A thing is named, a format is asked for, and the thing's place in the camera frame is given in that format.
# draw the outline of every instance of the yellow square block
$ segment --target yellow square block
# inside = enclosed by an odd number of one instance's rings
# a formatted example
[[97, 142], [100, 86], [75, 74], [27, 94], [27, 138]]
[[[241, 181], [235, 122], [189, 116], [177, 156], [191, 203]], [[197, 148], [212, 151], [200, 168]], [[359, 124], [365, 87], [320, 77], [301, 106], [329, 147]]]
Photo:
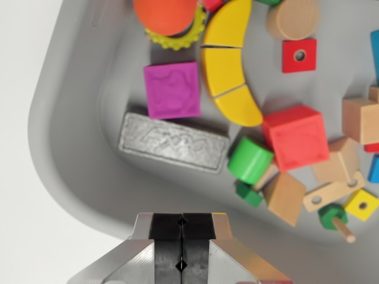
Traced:
[[362, 221], [366, 221], [379, 206], [379, 199], [360, 189], [352, 194], [344, 205], [345, 211], [356, 216]]

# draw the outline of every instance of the pink foam cube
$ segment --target pink foam cube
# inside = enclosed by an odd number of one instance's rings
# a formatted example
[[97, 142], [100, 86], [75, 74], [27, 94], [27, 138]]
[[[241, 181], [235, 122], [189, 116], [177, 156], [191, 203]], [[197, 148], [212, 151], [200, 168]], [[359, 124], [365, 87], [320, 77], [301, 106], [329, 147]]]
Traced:
[[149, 117], [154, 120], [199, 117], [198, 80], [196, 62], [146, 66], [144, 81]]

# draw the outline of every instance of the green block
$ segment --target green block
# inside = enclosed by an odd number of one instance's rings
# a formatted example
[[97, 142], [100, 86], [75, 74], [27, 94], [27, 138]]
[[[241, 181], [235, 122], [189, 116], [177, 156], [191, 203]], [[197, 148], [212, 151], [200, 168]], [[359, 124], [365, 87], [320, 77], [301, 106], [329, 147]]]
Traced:
[[263, 196], [259, 195], [255, 191], [252, 191], [251, 186], [245, 183], [240, 183], [237, 185], [237, 194], [248, 204], [254, 207], [258, 207], [263, 200]]
[[265, 173], [273, 158], [273, 152], [243, 137], [227, 167], [236, 178], [253, 185]]
[[335, 217], [338, 217], [347, 224], [348, 216], [344, 210], [344, 208], [339, 204], [329, 204], [319, 210], [319, 217], [322, 226], [327, 230], [337, 230], [334, 227], [332, 220]]
[[269, 5], [271, 7], [276, 6], [282, 2], [282, 0], [256, 0], [257, 2]]

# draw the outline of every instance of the red wooden cube with hole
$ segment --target red wooden cube with hole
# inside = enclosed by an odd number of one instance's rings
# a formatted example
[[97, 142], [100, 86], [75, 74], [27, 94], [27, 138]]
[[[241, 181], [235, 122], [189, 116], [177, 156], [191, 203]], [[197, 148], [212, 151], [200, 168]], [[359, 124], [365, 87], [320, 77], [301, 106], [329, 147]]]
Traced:
[[367, 144], [364, 147], [367, 153], [379, 153], [379, 143]]
[[281, 172], [329, 159], [322, 114], [308, 106], [267, 115], [262, 129]]
[[316, 70], [317, 40], [283, 41], [283, 73]]

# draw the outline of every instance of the unpainted wooden block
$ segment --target unpainted wooden block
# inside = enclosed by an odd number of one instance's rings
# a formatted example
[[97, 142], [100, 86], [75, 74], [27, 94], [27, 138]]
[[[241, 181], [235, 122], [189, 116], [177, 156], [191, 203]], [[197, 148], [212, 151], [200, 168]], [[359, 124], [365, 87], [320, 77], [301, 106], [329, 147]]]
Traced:
[[316, 177], [322, 182], [352, 182], [360, 168], [355, 146], [356, 142], [348, 137], [329, 144], [330, 159], [313, 165]]
[[289, 173], [278, 174], [264, 189], [268, 209], [295, 227], [306, 187]]
[[344, 99], [342, 102], [343, 133], [359, 144], [379, 142], [379, 104], [369, 99]]

